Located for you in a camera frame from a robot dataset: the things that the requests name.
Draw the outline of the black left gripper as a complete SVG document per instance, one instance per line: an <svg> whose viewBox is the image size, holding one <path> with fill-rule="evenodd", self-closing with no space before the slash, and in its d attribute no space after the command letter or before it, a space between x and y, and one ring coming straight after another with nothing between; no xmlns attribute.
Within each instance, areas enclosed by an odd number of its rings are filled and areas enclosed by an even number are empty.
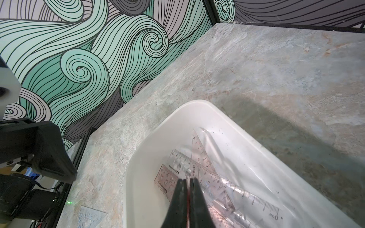
<svg viewBox="0 0 365 228"><path fill-rule="evenodd" d="M68 156L60 128L29 118L1 121L1 167L23 162L34 172L73 183L77 169Z"/></svg>

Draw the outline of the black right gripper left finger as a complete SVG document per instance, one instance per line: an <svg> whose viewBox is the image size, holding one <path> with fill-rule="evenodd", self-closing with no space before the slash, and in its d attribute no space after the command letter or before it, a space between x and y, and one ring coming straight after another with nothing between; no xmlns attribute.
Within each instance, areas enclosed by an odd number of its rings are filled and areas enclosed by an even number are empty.
<svg viewBox="0 0 365 228"><path fill-rule="evenodd" d="M186 179L179 179L170 202L162 228L187 228L189 214L189 189Z"/></svg>

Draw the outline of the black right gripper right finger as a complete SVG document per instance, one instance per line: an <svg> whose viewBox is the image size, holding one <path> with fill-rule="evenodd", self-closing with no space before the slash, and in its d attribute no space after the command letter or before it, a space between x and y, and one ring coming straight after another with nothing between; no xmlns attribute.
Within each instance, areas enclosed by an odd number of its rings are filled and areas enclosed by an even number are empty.
<svg viewBox="0 0 365 228"><path fill-rule="evenodd" d="M197 178L190 179L189 186L189 227L215 228L203 191Z"/></svg>

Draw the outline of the clear straight ruler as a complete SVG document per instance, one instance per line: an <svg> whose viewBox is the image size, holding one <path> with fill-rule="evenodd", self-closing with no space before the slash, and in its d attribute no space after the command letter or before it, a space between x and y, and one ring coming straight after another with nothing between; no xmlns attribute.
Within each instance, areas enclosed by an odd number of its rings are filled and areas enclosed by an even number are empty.
<svg viewBox="0 0 365 228"><path fill-rule="evenodd" d="M193 178L191 156L173 150L169 157L169 168L181 178ZM283 211L264 199L250 193L217 173L213 181L197 178L209 206L221 215L244 226L281 227Z"/></svg>

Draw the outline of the blue triangle ruler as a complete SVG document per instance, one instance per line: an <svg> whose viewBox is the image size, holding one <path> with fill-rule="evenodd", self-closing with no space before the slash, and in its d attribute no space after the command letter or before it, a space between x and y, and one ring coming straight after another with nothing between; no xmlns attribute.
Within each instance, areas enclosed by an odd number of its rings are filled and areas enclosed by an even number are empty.
<svg viewBox="0 0 365 228"><path fill-rule="evenodd" d="M107 215L89 207L81 206L78 216L77 228L95 228Z"/></svg>

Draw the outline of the pink triangle ruler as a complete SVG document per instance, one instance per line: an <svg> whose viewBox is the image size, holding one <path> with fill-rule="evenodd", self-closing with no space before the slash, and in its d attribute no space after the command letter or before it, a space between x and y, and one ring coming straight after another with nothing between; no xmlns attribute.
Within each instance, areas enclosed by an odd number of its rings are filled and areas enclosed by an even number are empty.
<svg viewBox="0 0 365 228"><path fill-rule="evenodd" d="M217 178L217 173L210 160L201 140L198 132L193 130L193 142L192 142L192 155L193 160L192 167L192 177L199 178L200 180L206 179L208 181L213 181Z"/></svg>

